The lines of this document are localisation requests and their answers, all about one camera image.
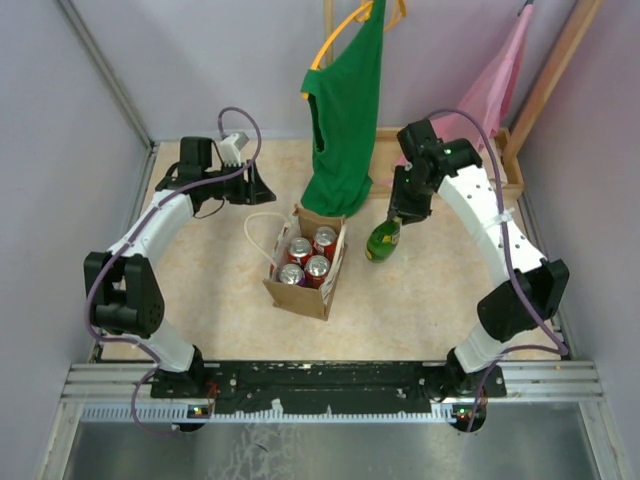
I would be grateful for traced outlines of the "green glass bottle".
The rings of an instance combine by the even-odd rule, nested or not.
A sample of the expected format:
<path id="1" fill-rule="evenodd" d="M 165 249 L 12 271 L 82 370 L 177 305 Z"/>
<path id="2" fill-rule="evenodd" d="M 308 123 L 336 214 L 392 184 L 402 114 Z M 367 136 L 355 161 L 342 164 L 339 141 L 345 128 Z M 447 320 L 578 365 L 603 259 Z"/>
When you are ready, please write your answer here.
<path id="1" fill-rule="evenodd" d="M 402 219 L 390 217 L 370 234 L 365 248 L 366 258 L 373 263 L 385 262 L 395 251 L 401 233 Z"/>

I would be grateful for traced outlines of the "red cola can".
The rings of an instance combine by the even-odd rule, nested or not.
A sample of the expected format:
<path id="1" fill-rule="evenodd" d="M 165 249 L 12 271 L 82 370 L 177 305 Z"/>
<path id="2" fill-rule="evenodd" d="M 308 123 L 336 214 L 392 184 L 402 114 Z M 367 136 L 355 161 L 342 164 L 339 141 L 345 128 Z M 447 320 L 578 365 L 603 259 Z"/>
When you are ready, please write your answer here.
<path id="1" fill-rule="evenodd" d="M 313 256 L 314 250 L 311 242 L 304 237 L 295 237 L 286 249 L 289 263 L 304 268 L 308 260 Z"/>
<path id="2" fill-rule="evenodd" d="M 320 226 L 314 233 L 312 246 L 317 255 L 332 261 L 337 247 L 338 235 L 330 226 Z"/>

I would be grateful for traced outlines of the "purple soda can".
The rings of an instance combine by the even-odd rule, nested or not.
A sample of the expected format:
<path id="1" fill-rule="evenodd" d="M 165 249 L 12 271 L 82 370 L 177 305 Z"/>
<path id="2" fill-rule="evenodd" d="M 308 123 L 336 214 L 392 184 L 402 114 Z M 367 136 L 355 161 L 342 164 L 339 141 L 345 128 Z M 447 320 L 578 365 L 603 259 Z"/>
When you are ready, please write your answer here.
<path id="1" fill-rule="evenodd" d="M 304 270 L 297 264 L 285 264 L 278 272 L 277 279 L 280 283 L 305 287 L 306 276 Z"/>

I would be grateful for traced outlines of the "orange-red soda can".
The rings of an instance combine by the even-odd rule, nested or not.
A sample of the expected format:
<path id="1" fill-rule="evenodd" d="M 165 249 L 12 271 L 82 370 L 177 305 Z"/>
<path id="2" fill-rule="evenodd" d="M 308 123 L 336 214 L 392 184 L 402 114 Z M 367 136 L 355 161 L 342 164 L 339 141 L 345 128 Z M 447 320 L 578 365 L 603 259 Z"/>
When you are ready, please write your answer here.
<path id="1" fill-rule="evenodd" d="M 326 280 L 331 262 L 323 255 L 313 255 L 305 264 L 306 284 L 309 288 L 319 289 Z"/>

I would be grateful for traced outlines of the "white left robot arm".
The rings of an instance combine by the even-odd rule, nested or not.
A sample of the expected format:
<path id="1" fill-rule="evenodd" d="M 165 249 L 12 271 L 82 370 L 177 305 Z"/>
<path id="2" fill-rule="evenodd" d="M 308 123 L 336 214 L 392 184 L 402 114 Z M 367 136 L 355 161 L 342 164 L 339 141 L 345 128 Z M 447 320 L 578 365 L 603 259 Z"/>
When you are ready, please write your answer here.
<path id="1" fill-rule="evenodd" d="M 247 142 L 243 132 L 223 135 L 220 141 L 182 138 L 178 162 L 156 185 L 140 218 L 108 250 L 91 252 L 84 260 L 89 333 L 101 343 L 126 343 L 143 350 L 159 369 L 173 373 L 174 387 L 189 397 L 206 389 L 208 373 L 194 364 L 195 346 L 167 320 L 154 268 L 205 202 L 275 201 L 256 160 L 242 158 Z"/>

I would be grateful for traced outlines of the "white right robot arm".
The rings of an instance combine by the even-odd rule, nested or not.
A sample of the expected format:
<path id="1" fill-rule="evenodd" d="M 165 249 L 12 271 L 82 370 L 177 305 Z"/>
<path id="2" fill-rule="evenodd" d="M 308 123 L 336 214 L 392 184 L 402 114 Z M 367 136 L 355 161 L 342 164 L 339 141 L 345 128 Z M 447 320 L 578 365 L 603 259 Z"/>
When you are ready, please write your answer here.
<path id="1" fill-rule="evenodd" d="M 477 325 L 446 359 L 446 388 L 470 395 L 515 336 L 544 327 L 555 315 L 569 270 L 561 260 L 547 260 L 524 236 L 469 140 L 445 142 L 427 119 L 401 129 L 397 140 L 406 163 L 394 170 L 389 219 L 421 222 L 439 196 L 481 251 L 494 286 L 477 305 Z"/>

